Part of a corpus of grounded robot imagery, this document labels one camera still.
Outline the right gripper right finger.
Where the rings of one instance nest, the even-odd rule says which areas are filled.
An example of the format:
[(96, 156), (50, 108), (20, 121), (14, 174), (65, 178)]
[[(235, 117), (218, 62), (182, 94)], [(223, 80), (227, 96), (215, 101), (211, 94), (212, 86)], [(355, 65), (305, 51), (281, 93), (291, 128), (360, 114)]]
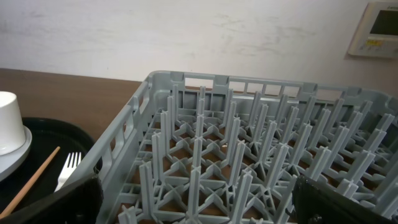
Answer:
[(294, 211), (291, 216), (297, 223), (397, 223), (397, 220), (382, 217), (304, 175), (297, 177), (292, 191), (292, 204)]

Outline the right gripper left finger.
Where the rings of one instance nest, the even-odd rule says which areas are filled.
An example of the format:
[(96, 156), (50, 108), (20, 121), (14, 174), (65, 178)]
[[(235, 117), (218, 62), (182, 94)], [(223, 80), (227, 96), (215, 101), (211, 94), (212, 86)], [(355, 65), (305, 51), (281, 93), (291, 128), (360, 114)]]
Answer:
[(1, 218), (1, 224), (95, 223), (102, 203), (100, 178), (90, 174)]

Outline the cream white cup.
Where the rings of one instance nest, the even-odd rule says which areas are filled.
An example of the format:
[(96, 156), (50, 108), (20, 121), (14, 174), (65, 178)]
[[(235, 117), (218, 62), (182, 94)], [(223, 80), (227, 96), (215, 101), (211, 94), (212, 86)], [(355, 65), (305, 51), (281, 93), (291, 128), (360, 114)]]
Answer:
[(1, 155), (20, 148), (25, 132), (16, 94), (1, 91)]

